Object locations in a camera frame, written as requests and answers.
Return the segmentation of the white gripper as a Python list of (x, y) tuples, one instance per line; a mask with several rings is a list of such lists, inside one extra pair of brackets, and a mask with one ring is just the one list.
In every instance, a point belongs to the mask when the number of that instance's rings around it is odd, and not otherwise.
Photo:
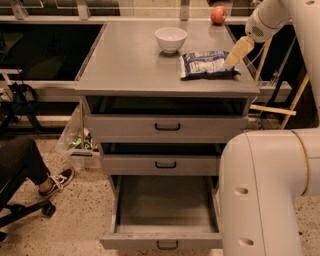
[(290, 20), (288, 0), (263, 0), (253, 11), (245, 25), (247, 36), (241, 37), (229, 52), (224, 68), (231, 70), (253, 49), (273, 37)]

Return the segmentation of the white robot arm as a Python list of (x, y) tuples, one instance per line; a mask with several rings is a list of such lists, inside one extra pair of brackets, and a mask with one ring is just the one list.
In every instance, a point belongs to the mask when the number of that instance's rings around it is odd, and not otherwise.
[[(263, 0), (227, 59), (291, 22), (320, 107), (320, 0)], [(303, 256), (294, 199), (320, 192), (320, 128), (242, 133), (223, 150), (219, 195), (224, 256)]]

